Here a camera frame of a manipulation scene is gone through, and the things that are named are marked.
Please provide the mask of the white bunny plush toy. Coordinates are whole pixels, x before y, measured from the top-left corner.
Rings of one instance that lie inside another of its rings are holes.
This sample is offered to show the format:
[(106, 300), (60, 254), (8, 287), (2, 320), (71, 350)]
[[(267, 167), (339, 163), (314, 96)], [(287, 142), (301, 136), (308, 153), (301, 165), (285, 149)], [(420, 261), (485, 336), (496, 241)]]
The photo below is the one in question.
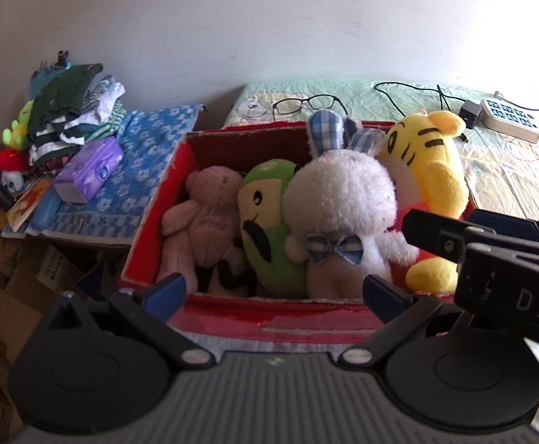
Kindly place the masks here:
[(306, 265), (312, 299), (358, 299), (365, 277), (389, 280), (419, 251), (394, 228), (398, 205), (389, 171), (377, 159), (386, 134), (355, 119), (318, 110), (306, 122), (311, 161), (282, 198), (289, 260)]

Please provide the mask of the floral bed sheet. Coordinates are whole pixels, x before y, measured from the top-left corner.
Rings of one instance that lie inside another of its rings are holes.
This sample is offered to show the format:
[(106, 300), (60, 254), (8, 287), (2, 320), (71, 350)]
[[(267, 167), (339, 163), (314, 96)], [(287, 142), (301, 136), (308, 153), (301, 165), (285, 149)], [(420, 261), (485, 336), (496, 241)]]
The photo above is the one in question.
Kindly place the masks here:
[[(365, 79), (282, 79), (244, 86), (225, 120), (227, 126), (272, 123), (271, 106), (283, 98), (328, 93), (341, 99), (348, 113), (365, 121), (395, 121), (406, 113), (457, 112), (464, 99), (478, 102), (486, 95), (432, 83), (389, 83), (379, 91)], [(437, 90), (442, 89), (443, 97)], [(311, 109), (283, 116), (286, 121), (307, 119)], [(492, 212), (539, 221), (539, 142), (526, 142), (482, 124), (466, 131), (457, 147), (475, 205)]]

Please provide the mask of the pink teddy bear plush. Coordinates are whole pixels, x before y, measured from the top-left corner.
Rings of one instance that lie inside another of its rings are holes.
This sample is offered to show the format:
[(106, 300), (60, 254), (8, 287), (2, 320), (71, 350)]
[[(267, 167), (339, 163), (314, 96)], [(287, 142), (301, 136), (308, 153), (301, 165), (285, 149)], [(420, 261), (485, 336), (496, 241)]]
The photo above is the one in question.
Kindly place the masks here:
[(196, 270), (210, 270), (207, 291), (227, 296), (246, 269), (244, 250), (237, 246), (240, 217), (237, 194), (242, 176), (225, 166), (193, 171), (186, 179), (189, 198), (167, 209), (161, 221), (164, 236), (157, 279), (181, 274), (189, 294), (201, 285)]

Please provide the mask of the red cardboard box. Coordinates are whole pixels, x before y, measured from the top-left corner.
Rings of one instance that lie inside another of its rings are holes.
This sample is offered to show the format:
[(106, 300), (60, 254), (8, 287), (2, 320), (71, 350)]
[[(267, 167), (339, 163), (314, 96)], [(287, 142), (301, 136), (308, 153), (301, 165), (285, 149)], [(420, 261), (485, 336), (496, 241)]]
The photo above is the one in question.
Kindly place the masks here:
[[(146, 290), (157, 279), (164, 236), (161, 221), (167, 209), (188, 200), (186, 179), (206, 167), (228, 167), (242, 179), (258, 164), (285, 159), (296, 164), (296, 171), (308, 164), (310, 153), (306, 122), (275, 128), (245, 127), (240, 130), (214, 130), (191, 133), (179, 144), (170, 167), (141, 223), (124, 270), (127, 287)], [(403, 215), (397, 214), (394, 228), (401, 232)], [(401, 289), (419, 294), (451, 294), (457, 284), (454, 263), (431, 253), (420, 252), (409, 267), (394, 263), (390, 280)], [(381, 325), (380, 320), (358, 299), (282, 299), (261, 287), (246, 257), (246, 269), (227, 296), (207, 291), (210, 270), (198, 268), (201, 285), (188, 294), (184, 307), (173, 316), (173, 327), (200, 335), (221, 336), (285, 343), (321, 345), (353, 343)]]

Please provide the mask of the yellow tiger plush toy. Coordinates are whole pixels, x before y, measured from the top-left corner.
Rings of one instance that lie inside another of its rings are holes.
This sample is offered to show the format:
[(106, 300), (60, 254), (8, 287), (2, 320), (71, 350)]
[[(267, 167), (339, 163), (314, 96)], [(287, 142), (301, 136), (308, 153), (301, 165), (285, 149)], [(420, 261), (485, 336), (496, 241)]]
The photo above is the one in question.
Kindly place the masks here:
[(387, 131), (378, 160), (395, 183), (399, 215), (413, 208), (462, 215), (469, 189), (454, 138), (464, 130), (462, 118), (439, 110), (408, 115)]

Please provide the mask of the white power strip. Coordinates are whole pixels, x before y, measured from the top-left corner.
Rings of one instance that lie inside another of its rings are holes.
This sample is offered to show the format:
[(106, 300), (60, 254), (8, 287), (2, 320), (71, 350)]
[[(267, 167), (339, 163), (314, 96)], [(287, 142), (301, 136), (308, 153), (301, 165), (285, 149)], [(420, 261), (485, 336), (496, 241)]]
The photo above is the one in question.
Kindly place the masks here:
[(533, 144), (539, 142), (539, 128), (523, 110), (495, 98), (482, 98), (480, 105), (480, 120), (490, 130)]

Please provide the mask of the black charger adapter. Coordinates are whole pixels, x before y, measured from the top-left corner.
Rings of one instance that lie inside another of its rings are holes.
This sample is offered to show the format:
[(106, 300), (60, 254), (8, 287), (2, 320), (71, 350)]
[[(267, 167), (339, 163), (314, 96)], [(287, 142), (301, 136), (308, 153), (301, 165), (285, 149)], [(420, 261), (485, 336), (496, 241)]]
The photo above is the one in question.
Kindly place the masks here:
[(462, 103), (459, 110), (459, 116), (464, 120), (468, 130), (472, 130), (472, 128), (475, 126), (481, 111), (482, 106), (480, 103), (476, 103), (471, 100), (466, 100)]

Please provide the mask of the green pear plush toy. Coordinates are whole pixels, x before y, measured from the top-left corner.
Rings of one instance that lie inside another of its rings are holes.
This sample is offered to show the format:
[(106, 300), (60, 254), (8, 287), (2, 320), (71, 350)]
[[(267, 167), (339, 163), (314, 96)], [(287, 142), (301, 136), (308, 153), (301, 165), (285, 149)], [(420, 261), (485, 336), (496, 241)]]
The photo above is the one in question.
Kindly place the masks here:
[(284, 245), (290, 228), (282, 215), (282, 197), (296, 164), (272, 159), (255, 166), (242, 180), (237, 206), (244, 252), (261, 287), (271, 296), (306, 295), (306, 267), (292, 263)]

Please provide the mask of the purple tissue pack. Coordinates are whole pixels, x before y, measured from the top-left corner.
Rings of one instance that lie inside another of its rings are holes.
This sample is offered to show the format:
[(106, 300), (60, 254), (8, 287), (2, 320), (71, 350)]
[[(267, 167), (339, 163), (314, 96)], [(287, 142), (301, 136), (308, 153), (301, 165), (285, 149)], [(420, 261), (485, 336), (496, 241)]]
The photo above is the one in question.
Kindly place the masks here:
[(114, 137), (88, 142), (58, 173), (53, 187), (66, 204), (86, 204), (121, 164), (123, 156)]

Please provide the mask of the cardboard boxes on floor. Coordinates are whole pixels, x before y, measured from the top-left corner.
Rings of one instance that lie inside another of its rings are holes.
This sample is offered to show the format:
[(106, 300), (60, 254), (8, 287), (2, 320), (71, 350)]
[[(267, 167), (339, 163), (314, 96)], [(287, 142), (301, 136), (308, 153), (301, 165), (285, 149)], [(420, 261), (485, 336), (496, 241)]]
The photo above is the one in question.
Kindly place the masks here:
[(14, 239), (21, 254), (4, 287), (0, 286), (0, 342), (13, 364), (55, 298), (74, 291), (100, 299), (116, 287), (127, 251), (71, 245), (28, 236)]

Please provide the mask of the blue floral cloth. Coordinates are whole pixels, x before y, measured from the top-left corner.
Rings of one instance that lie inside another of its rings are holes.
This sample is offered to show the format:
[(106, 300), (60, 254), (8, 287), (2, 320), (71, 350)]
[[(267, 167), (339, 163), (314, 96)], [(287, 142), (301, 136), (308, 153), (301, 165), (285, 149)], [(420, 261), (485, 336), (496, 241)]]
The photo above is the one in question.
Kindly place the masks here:
[(17, 233), (86, 245), (131, 245), (180, 140), (205, 111), (202, 104), (190, 104), (130, 112), (117, 133), (121, 164), (92, 200), (63, 203), (46, 229), (26, 223)]

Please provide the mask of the colourful picture book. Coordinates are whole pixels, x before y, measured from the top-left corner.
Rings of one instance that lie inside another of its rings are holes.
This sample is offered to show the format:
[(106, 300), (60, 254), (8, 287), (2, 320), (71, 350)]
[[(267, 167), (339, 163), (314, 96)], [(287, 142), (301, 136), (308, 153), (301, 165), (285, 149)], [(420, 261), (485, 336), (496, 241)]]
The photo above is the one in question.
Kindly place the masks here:
[(50, 175), (38, 178), (6, 213), (7, 224), (14, 232), (31, 216), (52, 182), (53, 178)]

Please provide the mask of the red white plush toy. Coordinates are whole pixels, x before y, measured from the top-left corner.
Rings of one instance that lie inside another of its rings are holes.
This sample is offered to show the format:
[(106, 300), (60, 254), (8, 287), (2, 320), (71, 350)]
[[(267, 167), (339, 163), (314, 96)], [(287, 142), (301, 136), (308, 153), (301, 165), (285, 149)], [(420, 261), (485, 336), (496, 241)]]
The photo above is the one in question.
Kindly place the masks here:
[(11, 194), (20, 194), (31, 171), (27, 150), (0, 150), (0, 183)]

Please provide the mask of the pile of folded clothes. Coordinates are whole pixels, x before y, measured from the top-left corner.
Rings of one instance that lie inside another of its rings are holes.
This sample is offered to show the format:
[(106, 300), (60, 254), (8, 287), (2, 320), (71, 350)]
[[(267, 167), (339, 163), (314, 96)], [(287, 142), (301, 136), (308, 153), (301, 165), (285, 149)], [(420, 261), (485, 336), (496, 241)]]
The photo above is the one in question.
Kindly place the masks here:
[(100, 63), (75, 64), (61, 51), (30, 80), (30, 166), (53, 174), (86, 144), (115, 135), (126, 116), (125, 85)]

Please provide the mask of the neon green plush toy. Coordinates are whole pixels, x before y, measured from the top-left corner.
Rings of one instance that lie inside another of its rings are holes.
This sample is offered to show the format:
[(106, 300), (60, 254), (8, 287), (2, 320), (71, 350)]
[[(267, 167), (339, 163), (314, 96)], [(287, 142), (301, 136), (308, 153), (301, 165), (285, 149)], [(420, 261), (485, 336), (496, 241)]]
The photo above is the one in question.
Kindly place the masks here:
[(11, 149), (17, 151), (23, 151), (28, 147), (27, 143), (27, 128), (28, 122), (31, 118), (31, 110), (33, 109), (34, 102), (29, 100), (17, 116), (17, 119), (10, 123), (10, 127), (3, 130), (1, 138), (3, 144)]

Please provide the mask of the black frame eyeglasses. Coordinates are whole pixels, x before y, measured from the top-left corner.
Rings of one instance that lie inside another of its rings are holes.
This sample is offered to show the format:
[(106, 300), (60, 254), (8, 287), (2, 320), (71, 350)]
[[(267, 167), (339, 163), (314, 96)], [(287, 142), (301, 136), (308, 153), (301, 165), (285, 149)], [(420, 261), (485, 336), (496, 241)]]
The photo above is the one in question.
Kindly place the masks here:
[(315, 94), (309, 97), (283, 98), (271, 106), (271, 114), (273, 120), (277, 121), (280, 117), (295, 115), (306, 108), (311, 110), (333, 110), (338, 108), (344, 114), (348, 114), (348, 109), (341, 102), (341, 99), (328, 93)]

